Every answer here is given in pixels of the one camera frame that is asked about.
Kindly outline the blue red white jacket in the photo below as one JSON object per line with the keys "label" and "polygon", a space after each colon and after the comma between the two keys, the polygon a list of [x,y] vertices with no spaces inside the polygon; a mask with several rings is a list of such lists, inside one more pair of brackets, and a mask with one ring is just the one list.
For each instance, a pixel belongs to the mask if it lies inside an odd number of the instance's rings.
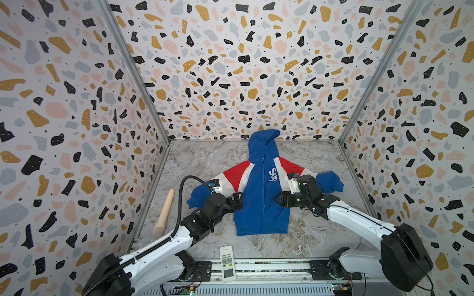
{"label": "blue red white jacket", "polygon": [[249,159],[216,176],[218,192],[228,197],[243,193],[243,208],[234,214],[237,236],[286,234],[290,210],[274,201],[289,191],[287,176],[310,175],[311,171],[280,157],[276,129],[258,131],[249,140]]}

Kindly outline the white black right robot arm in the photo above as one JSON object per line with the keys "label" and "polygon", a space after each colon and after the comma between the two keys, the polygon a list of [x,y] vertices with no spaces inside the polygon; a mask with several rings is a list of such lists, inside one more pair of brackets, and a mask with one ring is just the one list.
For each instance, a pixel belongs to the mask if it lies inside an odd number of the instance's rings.
{"label": "white black right robot arm", "polygon": [[323,194],[311,175],[289,174],[288,191],[274,197],[283,208],[309,210],[315,217],[338,223],[374,246],[373,251],[342,247],[331,254],[324,273],[335,280],[360,273],[385,278],[410,292],[427,278],[433,262],[416,230],[408,224],[383,222],[349,206],[333,194]]}

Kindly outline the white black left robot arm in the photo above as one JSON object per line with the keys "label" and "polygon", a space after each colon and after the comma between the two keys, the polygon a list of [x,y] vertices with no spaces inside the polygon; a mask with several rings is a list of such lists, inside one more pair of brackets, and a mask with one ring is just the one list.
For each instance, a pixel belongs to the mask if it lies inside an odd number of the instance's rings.
{"label": "white black left robot arm", "polygon": [[182,219],[176,231],[142,249],[104,257],[82,291],[84,296],[137,296],[165,282],[188,279],[196,261],[188,249],[210,235],[224,215],[243,208],[243,193],[213,192],[203,208]]}

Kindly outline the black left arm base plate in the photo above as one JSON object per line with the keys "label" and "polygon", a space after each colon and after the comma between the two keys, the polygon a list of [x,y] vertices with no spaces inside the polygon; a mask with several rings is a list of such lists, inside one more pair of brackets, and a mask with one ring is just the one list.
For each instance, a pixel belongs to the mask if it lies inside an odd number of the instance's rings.
{"label": "black left arm base plate", "polygon": [[209,282],[211,280],[211,272],[211,261],[195,261],[194,263],[185,263],[184,270],[177,278],[177,281]]}

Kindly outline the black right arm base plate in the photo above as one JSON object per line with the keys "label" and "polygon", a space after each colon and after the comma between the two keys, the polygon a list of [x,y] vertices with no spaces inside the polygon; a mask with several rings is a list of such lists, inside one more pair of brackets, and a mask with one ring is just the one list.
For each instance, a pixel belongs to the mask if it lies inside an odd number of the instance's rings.
{"label": "black right arm base plate", "polygon": [[349,273],[338,260],[311,260],[309,273],[314,281],[363,280],[361,273]]}

